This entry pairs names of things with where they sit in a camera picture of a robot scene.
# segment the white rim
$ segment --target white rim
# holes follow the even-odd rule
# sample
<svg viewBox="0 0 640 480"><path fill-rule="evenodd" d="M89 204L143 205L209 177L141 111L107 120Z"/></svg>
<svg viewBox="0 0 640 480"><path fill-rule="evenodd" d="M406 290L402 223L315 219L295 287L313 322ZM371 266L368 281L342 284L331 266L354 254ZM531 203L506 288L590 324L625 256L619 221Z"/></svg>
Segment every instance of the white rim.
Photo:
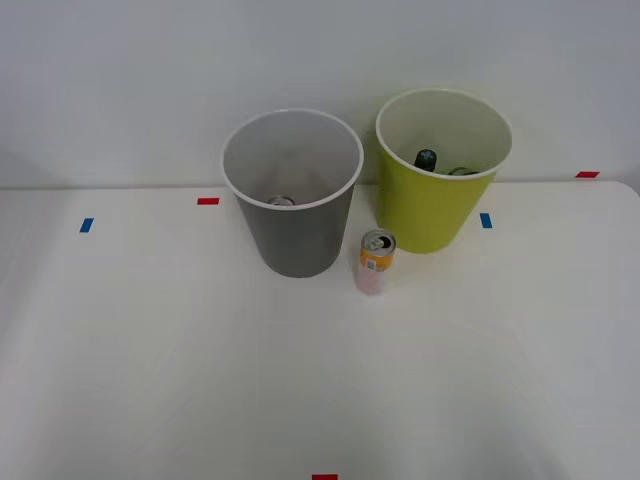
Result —
<svg viewBox="0 0 640 480"><path fill-rule="evenodd" d="M356 142L356 145L358 146L358 167L356 168L355 173L353 174L353 176L349 179L349 181L338 191L332 193L331 195L329 195L328 197L323 198L322 200L317 200L315 202L312 203L303 203L302 205L292 205L292 206L285 206L285 205L271 205L270 203L265 203L265 202L260 202L258 200L255 200L251 197L249 197L248 195L242 193L240 190L238 190L232 183L231 181L229 181L229 177L227 177L227 172L225 172L224 170L224 154L227 151L227 147L229 146L229 142L233 139L233 137L236 136L236 134L238 134L238 132L240 132L240 130L242 130L243 128L245 128L247 125L260 120L261 118L264 117L268 117L269 115L275 115L278 113L288 113L288 112L304 112L304 113L310 113L313 115L319 115L325 118L329 118L337 123L339 123L340 125L342 125L345 130L347 130L347 132L349 132L349 134L353 137L353 139ZM328 113L324 113L321 112L319 110L311 110L311 109L307 109L307 108L290 108L290 109L282 109L282 110L275 110L273 112L268 112L268 113L261 113L260 115L256 115L253 118L250 118L249 120L247 120L246 122L244 122L242 125L240 125L238 128L236 128L231 135L229 135L227 137L227 139L224 142L224 145L222 146L222 155L220 156L220 166L222 168L222 176L224 177L224 181L227 184L227 186L233 191L234 194L236 194L238 197L242 198L243 200L256 205L257 207L262 207L262 208L267 208L269 210L286 210L286 211L292 211L292 210L305 210L307 208L313 208L313 207L318 207L320 205L323 205L325 203L329 203L331 200L338 198L340 195L342 195L344 192L346 192L347 190L349 190L351 188L351 186L355 183L355 181L358 179L358 176L360 175L360 172L362 171L362 165L364 163L364 150L362 148L362 143L360 142L360 138L358 137L358 135L356 134L356 132L353 131L353 129L347 125L344 121L340 120L338 117L334 117L333 115L329 115Z"/></svg>
<svg viewBox="0 0 640 480"><path fill-rule="evenodd" d="M480 172L480 173L475 173L473 175L460 175L460 176L456 176L456 175L442 175L440 173L434 173L434 172L428 172L426 170L422 170L418 167L415 167L413 165L411 165L409 162L406 162L404 160L402 160L398 155L396 155L393 150L391 150L389 148L389 146L385 143L384 139L382 138L382 134L380 133L380 119L382 118L382 115L384 114L385 110L394 102L396 102L397 100L400 100L403 97L407 97L409 95L413 95L416 93L422 93L422 92L449 92L449 93L455 93L457 95L462 95L465 97L468 97L478 103L481 103L482 105L484 105L485 107L490 108L491 110L493 110L493 112L504 122L505 126L507 127L507 130L509 131L509 151L507 152L507 154L504 156L504 158L500 161L500 163L498 163L495 167L490 168L489 170L485 170L484 172ZM464 181L464 180L473 180L475 178L481 178L481 177L486 177L488 175L491 175L493 173L495 173L501 166L502 164L507 160L507 157L509 156L509 154L511 153L511 147L513 145L513 140L511 138L511 125L509 124L509 122L498 113L498 111L493 108L493 106L487 102L485 102L484 100L480 100L479 98L474 97L473 95L467 93L467 92L463 92L462 90L455 90L453 88L443 88L443 87L432 87L432 88L417 88L415 90L409 90L408 92L404 92L401 93L400 95L397 95L395 97L393 97L391 100L387 101L387 103L385 103L382 108L380 109L380 111L378 112L378 116L376 117L376 137L378 137L378 141L380 142L380 145L382 145L382 148L384 148L384 151L387 152L389 154L389 156L391 158L393 158L396 162L400 163L403 167L406 167L410 170L413 170L416 173L419 173L420 175L424 175L425 177L435 177L435 178L442 178L444 180L453 180L453 181Z"/></svg>

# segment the table surface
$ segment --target table surface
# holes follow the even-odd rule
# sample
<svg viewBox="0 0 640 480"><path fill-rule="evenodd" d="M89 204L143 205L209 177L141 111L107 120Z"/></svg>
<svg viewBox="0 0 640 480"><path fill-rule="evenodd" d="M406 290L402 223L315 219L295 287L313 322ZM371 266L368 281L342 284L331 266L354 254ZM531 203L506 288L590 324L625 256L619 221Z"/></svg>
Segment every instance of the table surface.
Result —
<svg viewBox="0 0 640 480"><path fill-rule="evenodd" d="M289 279L223 188L0 192L0 478L640 478L638 196L494 184L367 297L374 196Z"/></svg>

